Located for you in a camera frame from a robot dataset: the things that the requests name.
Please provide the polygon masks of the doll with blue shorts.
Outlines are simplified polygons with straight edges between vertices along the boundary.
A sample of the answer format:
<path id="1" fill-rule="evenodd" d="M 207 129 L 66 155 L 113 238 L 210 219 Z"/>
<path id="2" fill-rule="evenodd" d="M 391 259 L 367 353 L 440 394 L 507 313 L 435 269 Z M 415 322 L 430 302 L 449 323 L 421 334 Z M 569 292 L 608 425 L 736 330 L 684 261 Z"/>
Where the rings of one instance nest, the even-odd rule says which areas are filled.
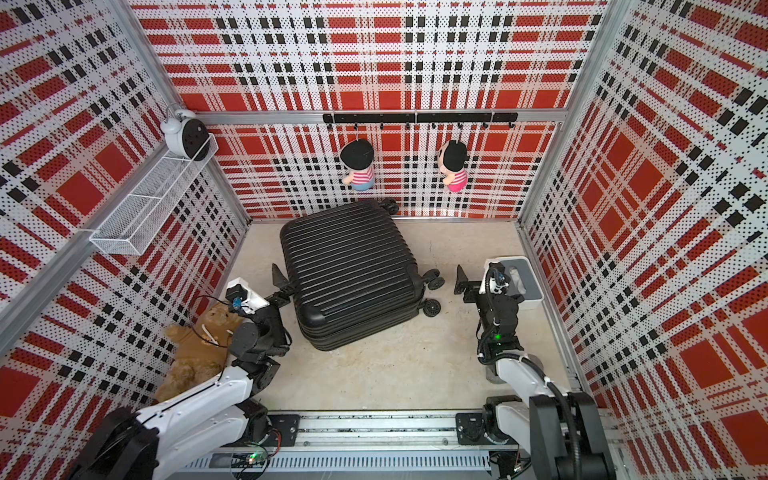
<path id="1" fill-rule="evenodd" d="M 355 191 L 367 191 L 375 183 L 373 168 L 374 149 L 366 139 L 356 139 L 347 143 L 341 150 L 339 158 L 347 173 L 342 183 Z"/>

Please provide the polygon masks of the black ribbed hard suitcase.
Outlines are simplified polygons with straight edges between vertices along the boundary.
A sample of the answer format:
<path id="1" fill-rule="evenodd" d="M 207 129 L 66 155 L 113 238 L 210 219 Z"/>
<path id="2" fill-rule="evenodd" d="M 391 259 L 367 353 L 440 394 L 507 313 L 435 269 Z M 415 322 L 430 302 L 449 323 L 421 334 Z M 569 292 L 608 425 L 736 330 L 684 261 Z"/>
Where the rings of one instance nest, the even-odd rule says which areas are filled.
<path id="1" fill-rule="evenodd" d="M 280 242 L 298 326 L 319 351 L 332 351 L 441 311 L 427 292 L 445 280 L 421 272 L 393 217 L 392 199 L 361 200 L 285 224 Z"/>

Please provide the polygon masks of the black wall hook rail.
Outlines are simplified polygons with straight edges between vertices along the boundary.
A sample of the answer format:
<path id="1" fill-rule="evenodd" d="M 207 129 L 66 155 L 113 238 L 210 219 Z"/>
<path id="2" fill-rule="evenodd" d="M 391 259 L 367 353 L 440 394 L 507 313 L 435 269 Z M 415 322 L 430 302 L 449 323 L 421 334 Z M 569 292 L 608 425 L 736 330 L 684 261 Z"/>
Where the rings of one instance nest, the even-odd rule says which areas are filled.
<path id="1" fill-rule="evenodd" d="M 406 113 L 327 113 L 322 115 L 326 125 L 348 124 L 438 124 L 491 123 L 513 124 L 520 118 L 518 112 L 406 112 Z"/>

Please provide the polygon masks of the green circuit board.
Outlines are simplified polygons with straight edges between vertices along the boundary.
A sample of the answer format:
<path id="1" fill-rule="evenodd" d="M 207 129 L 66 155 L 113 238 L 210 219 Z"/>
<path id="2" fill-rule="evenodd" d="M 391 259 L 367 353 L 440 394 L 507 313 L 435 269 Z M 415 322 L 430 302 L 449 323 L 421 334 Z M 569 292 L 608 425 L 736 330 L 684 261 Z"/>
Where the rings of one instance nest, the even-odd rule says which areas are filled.
<path id="1" fill-rule="evenodd" d="M 252 445 L 248 452 L 234 452 L 230 460 L 230 468 L 240 471 L 263 472 L 271 460 L 271 453 L 262 446 Z"/>

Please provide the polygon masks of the brown teddy bear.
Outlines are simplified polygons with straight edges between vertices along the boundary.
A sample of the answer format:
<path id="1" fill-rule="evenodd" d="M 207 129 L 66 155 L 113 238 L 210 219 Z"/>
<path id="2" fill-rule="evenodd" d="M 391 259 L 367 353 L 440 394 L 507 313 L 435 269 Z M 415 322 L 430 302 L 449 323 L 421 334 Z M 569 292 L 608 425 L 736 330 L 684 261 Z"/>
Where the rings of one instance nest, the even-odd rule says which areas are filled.
<path id="1" fill-rule="evenodd" d="M 169 400 L 219 375 L 227 364 L 232 336 L 242 321 L 227 305 L 216 303 L 193 326 L 168 326 L 165 337 L 176 346 L 176 353 L 155 393 L 155 401 Z"/>

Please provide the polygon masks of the white grey tissue box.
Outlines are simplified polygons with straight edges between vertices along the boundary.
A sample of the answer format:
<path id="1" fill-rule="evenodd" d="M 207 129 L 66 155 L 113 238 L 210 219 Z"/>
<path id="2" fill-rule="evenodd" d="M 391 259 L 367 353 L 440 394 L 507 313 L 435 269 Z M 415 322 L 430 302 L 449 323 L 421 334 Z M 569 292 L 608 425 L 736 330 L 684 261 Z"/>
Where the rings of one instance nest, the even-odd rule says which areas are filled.
<path id="1" fill-rule="evenodd" d="M 505 294 L 519 300 L 521 310 L 532 310 L 543 302 L 542 287 L 525 256 L 508 256 L 496 259 L 510 278 Z"/>

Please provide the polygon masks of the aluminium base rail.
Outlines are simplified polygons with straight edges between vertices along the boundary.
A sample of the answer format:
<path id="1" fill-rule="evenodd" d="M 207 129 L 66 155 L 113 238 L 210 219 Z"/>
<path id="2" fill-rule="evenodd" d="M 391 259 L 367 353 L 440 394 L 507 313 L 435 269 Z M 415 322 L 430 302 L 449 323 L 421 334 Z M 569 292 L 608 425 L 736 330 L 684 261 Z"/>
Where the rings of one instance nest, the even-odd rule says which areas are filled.
<path id="1" fill-rule="evenodd" d="M 497 462 L 514 465 L 515 444 L 463 443 L 459 419 L 477 432 L 479 410 L 302 411 L 272 413 L 267 424 L 251 423 L 240 439 L 216 448 L 176 473 L 229 471 L 237 479 L 263 473 L 315 471 L 488 471 L 501 477 Z M 263 472 L 230 468 L 234 452 L 252 445 L 272 455 Z"/>

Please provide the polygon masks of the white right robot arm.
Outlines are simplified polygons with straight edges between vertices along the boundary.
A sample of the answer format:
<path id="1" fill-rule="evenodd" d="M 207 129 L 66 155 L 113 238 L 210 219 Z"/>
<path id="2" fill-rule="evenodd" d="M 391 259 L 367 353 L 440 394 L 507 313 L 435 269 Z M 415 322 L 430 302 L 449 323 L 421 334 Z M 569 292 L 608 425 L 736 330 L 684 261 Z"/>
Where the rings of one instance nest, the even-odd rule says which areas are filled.
<path id="1" fill-rule="evenodd" d="M 486 400 L 477 432 L 459 419 L 463 443 L 513 443 L 518 460 L 497 462 L 503 478 L 530 473 L 536 479 L 614 479 L 616 468 L 595 400 L 556 384 L 518 337 L 520 313 L 543 299 L 523 257 L 490 259 L 481 279 L 456 269 L 456 295 L 478 312 L 476 357 L 491 381 L 510 396 Z"/>

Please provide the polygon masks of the white alarm clock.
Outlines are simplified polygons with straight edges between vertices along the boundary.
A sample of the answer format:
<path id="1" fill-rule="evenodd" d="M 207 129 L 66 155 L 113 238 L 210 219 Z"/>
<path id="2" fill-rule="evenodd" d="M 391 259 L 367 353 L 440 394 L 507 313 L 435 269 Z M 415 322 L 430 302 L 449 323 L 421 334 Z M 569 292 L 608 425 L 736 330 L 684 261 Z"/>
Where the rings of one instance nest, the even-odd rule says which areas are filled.
<path id="1" fill-rule="evenodd" d="M 196 114 L 176 109 L 161 124 L 169 151 L 186 160 L 201 161 L 209 151 L 210 134 Z"/>

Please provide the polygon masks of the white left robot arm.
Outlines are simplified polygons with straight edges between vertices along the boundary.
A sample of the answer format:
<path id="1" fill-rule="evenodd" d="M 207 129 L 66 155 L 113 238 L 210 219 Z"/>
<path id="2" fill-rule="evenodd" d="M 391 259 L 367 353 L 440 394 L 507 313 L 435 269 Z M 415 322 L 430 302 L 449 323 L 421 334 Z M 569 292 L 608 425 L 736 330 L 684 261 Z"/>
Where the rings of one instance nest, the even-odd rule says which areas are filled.
<path id="1" fill-rule="evenodd" d="M 230 365 L 210 379 L 153 406 L 108 414 L 82 449 L 70 479 L 166 479 L 204 454 L 236 442 L 251 423 L 267 424 L 255 400 L 274 379 L 292 339 L 280 314 L 295 290 L 279 267 L 275 292 L 262 297 L 237 278 L 227 285 L 229 310 L 242 317 Z"/>

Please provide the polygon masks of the doll with pink skirt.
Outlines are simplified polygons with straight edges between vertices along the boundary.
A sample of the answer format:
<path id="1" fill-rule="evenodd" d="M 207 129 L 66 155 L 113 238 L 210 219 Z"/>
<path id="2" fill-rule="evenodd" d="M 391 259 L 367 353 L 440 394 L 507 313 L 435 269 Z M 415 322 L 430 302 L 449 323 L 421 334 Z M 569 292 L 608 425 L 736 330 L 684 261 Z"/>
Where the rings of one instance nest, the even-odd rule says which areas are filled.
<path id="1" fill-rule="evenodd" d="M 447 141 L 438 155 L 438 168 L 443 176 L 443 185 L 453 193 L 461 192 L 468 183 L 466 164 L 467 146 L 456 140 Z"/>

